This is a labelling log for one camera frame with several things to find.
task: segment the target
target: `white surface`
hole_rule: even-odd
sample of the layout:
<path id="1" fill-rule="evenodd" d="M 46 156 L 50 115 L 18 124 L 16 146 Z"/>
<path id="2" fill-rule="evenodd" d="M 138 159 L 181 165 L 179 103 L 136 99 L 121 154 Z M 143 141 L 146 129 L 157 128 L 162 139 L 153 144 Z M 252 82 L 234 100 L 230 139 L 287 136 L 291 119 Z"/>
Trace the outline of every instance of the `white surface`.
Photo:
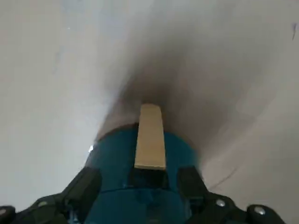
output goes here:
<path id="1" fill-rule="evenodd" d="M 135 121 L 146 99 L 201 152 L 213 191 L 298 223 L 298 11 L 296 0 L 0 1 L 0 204 L 61 191 L 98 130 Z"/>

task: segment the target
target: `metal screw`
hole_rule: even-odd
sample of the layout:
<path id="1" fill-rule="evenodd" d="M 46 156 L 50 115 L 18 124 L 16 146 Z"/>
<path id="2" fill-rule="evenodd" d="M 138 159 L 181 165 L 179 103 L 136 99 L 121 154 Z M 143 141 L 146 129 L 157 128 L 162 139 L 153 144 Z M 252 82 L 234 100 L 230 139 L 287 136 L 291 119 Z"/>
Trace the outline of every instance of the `metal screw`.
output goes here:
<path id="1" fill-rule="evenodd" d="M 220 206 L 220 207 L 224 207 L 224 206 L 225 206 L 225 202 L 224 202 L 223 200 L 221 200 L 221 199 L 218 199 L 218 200 L 216 201 L 216 204 L 217 204 L 218 206 Z"/>
<path id="2" fill-rule="evenodd" d="M 45 205 L 47 205 L 48 203 L 46 202 L 46 201 L 43 201 L 43 202 L 40 202 L 39 204 L 38 204 L 38 207 L 42 207 L 42 206 L 45 206 Z"/>
<path id="3" fill-rule="evenodd" d="M 256 207 L 254 208 L 254 211 L 255 211 L 257 214 L 260 214 L 260 215 L 264 215 L 264 214 L 266 214 L 265 209 L 263 209 L 263 208 L 260 207 L 260 206 L 256 206 Z"/>
<path id="4" fill-rule="evenodd" d="M 0 209 L 0 216 L 2 216 L 6 212 L 6 209 Z"/>

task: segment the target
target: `black mount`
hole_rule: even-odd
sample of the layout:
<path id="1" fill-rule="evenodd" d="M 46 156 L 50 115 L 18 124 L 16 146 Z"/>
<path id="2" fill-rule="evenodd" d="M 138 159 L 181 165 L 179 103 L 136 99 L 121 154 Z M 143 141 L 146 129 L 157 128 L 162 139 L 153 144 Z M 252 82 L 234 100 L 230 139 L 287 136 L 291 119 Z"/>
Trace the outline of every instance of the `black mount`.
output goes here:
<path id="1" fill-rule="evenodd" d="M 130 181 L 134 187 L 144 187 L 140 170 L 132 170 Z M 145 173 L 150 187 L 168 188 L 165 172 Z M 279 215 L 263 205 L 251 205 L 247 211 L 235 206 L 226 196 L 207 190 L 195 167 L 180 168 L 177 174 L 179 192 L 191 211 L 186 224 L 285 224 Z M 16 213 L 12 206 L 0 207 L 0 224 L 67 224 L 84 223 L 102 183 L 98 169 L 83 168 L 60 194 L 38 199 L 29 208 Z"/>

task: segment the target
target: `teal power tool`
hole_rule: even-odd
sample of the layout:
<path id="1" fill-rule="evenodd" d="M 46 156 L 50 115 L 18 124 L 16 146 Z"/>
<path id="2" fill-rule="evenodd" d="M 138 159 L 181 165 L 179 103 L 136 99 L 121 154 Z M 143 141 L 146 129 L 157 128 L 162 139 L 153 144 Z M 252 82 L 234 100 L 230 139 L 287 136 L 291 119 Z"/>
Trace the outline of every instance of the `teal power tool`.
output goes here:
<path id="1" fill-rule="evenodd" d="M 15 212 L 0 224 L 284 224 L 269 207 L 237 208 L 207 190 L 193 151 L 164 132 L 159 107 L 143 105 L 139 124 L 98 140 L 64 191 Z"/>

